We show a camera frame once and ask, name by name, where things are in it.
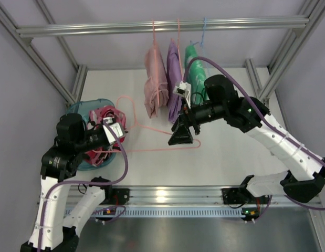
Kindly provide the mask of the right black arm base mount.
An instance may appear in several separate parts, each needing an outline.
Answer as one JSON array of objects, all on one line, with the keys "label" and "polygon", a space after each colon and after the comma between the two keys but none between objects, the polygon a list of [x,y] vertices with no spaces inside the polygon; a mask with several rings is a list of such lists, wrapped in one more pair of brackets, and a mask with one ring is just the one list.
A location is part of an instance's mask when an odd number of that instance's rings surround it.
[{"label": "right black arm base mount", "polygon": [[269,197],[254,197],[248,190],[241,187],[223,188],[221,192],[225,205],[267,204],[269,202]]}]

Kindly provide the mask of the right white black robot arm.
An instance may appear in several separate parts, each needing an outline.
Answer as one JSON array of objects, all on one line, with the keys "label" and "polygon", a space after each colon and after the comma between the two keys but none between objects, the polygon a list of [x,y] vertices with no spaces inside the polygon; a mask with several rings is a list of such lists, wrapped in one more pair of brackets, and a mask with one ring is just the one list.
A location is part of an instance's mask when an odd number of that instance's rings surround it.
[{"label": "right white black robot arm", "polygon": [[325,158],[305,149],[285,130],[269,109],[254,97],[240,97],[233,83],[223,75],[214,75],[204,82],[208,100],[191,104],[191,86],[180,82],[173,90],[182,98],[179,116],[172,127],[169,145],[191,144],[200,126],[224,119],[231,127],[254,138],[286,167],[280,173],[247,176],[237,188],[237,196],[248,202],[265,195],[286,195],[299,203],[308,203],[325,185]]}]

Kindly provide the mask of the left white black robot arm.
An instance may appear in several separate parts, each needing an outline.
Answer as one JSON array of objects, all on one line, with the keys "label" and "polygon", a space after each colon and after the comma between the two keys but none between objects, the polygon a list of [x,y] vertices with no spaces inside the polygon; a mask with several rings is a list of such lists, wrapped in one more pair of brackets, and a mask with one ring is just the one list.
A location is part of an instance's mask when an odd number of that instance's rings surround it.
[{"label": "left white black robot arm", "polygon": [[[34,230],[21,245],[21,251],[75,251],[83,227],[113,185],[101,177],[75,180],[83,155],[109,145],[110,127],[88,130],[80,114],[69,113],[60,118],[56,130],[54,145],[41,158],[41,192]],[[70,187],[74,184],[88,188],[65,216]]]}]

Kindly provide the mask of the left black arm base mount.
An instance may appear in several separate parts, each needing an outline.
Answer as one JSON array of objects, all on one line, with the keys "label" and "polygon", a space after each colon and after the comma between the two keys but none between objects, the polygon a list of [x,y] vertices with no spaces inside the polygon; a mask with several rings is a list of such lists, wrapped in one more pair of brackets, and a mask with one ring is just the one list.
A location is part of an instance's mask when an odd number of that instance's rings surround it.
[{"label": "left black arm base mount", "polygon": [[129,188],[113,188],[106,189],[105,199],[101,203],[103,205],[124,205],[130,199]]}]

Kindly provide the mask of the pink patterned trousers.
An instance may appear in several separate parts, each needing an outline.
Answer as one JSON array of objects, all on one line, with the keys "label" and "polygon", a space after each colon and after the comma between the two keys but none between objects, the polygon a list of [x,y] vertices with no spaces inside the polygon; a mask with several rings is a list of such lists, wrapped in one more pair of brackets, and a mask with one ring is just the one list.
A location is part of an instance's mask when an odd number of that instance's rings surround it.
[{"label": "pink patterned trousers", "polygon": [[[125,114],[113,106],[104,106],[102,108],[89,111],[87,120],[87,129],[96,129],[102,123],[104,118],[110,117],[114,122],[120,123],[126,129],[126,116]],[[94,167],[106,165],[111,161],[114,153],[110,151],[120,150],[119,145],[115,143],[111,147],[99,147],[95,150],[86,152],[85,161]]]}]

